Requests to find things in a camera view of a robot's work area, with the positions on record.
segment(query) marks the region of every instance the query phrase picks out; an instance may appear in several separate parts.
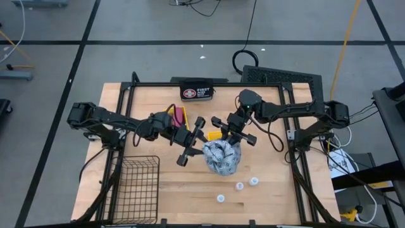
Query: wire basket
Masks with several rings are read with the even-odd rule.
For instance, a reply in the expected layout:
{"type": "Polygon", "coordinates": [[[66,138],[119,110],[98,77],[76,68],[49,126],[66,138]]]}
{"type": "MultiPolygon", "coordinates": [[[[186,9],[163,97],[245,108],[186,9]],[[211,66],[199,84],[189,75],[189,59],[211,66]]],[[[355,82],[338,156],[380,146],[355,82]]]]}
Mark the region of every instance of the wire basket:
{"type": "MultiPolygon", "coordinates": [[[[114,170],[117,158],[112,162],[114,170]]],[[[115,198],[113,224],[155,224],[158,219],[159,157],[123,157],[115,198]]],[[[111,208],[112,189],[106,198],[104,218],[111,208]]]]}

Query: wooden tabletop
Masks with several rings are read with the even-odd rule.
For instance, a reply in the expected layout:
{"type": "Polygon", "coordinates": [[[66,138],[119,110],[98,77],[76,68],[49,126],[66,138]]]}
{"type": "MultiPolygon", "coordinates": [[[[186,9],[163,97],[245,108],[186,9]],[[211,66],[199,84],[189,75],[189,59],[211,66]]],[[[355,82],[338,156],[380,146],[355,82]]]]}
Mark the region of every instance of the wooden tabletop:
{"type": "MultiPolygon", "coordinates": [[[[120,84],[105,84],[99,105],[116,110],[120,84]]],[[[211,101],[180,100],[178,87],[136,87],[131,117],[144,119],[152,112],[165,110],[170,104],[184,106],[190,129],[198,116],[207,123],[203,131],[218,130],[211,125],[211,117],[225,121],[228,114],[235,111],[234,99],[244,87],[215,87],[216,93],[211,101]]],[[[278,89],[272,87],[247,87],[258,93],[263,100],[280,104],[278,89]]],[[[311,101],[307,84],[293,84],[296,103],[311,101]]],[[[316,121],[313,117],[299,119],[304,129],[316,121]]],[[[272,123],[271,131],[279,135],[286,144],[285,128],[282,120],[272,123]]],[[[154,142],[141,140],[137,148],[132,146],[132,135],[128,135],[125,156],[156,155],[160,158],[158,223],[168,219],[169,224],[300,224],[291,167],[284,161],[284,154],[276,152],[266,134],[253,124],[244,132],[258,138],[255,146],[241,143],[242,159],[235,174],[222,177],[209,171],[202,156],[189,158],[186,167],[176,164],[184,150],[178,145],[169,146],[169,141],[160,137],[154,142]],[[259,184],[251,187],[248,180],[257,177],[259,184]],[[235,184],[243,182],[242,191],[235,190],[235,184]],[[224,203],[216,201],[217,195],[225,196],[224,203]]],[[[201,148],[197,142],[195,148],[201,148]]],[[[87,160],[101,148],[100,142],[90,142],[87,160]]],[[[315,195],[332,216],[340,220],[339,211],[330,179],[327,159],[317,151],[308,151],[308,167],[315,195]]],[[[100,155],[83,172],[79,185],[72,219],[81,216],[100,192],[99,181],[103,179],[107,153],[100,155]]],[[[307,220],[308,201],[304,202],[307,220]]]]}

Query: gray floor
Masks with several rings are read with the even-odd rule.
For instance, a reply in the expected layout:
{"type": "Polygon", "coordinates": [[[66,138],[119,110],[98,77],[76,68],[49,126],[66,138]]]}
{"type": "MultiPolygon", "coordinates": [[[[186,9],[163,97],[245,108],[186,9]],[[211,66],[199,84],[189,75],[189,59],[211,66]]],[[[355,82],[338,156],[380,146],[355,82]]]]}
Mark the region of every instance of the gray floor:
{"type": "MultiPolygon", "coordinates": [[[[189,8],[171,7],[166,0],[102,0],[89,40],[243,40],[253,2],[224,0],[214,16],[205,18],[189,8]]],[[[374,2],[391,39],[404,40],[403,1],[374,2]]],[[[25,39],[80,40],[93,3],[71,0],[69,7],[63,9],[27,9],[25,39]]],[[[213,0],[205,0],[196,8],[208,13],[214,4],[213,0]]],[[[354,1],[258,0],[251,39],[342,40],[353,7],[354,1]]],[[[20,14],[21,10],[9,1],[0,2],[0,22],[12,39],[20,36],[20,14]]],[[[383,40],[366,1],[361,3],[351,40],[383,40]]],[[[6,53],[3,48],[0,46],[0,56],[6,53]]],[[[22,48],[35,61],[35,79],[31,82],[0,80],[0,98],[10,99],[15,109],[0,132],[1,227],[15,225],[78,46],[22,48]]],[[[81,133],[70,130],[65,122],[73,102],[98,103],[105,82],[128,81],[134,70],[143,82],[167,82],[171,77],[216,77],[237,82],[240,76],[232,68],[231,57],[240,48],[240,45],[86,46],[26,225],[70,219],[78,173],[88,146],[81,133]]],[[[341,46],[251,45],[248,49],[258,55],[261,67],[322,75],[325,99],[329,98],[341,46]]],[[[405,58],[405,47],[396,49],[405,58]]],[[[24,62],[18,53],[7,61],[24,62]]],[[[239,66],[253,64],[246,56],[239,56],[237,63],[239,66]]],[[[400,82],[401,76],[387,46],[349,46],[335,99],[355,112],[371,103],[372,91],[400,82]]],[[[347,152],[371,152],[377,164],[396,159],[378,115],[354,125],[352,130],[353,140],[347,152]]],[[[344,131],[339,133],[341,137],[346,135],[344,131]]],[[[387,225],[381,208],[374,223],[387,225]]]]}

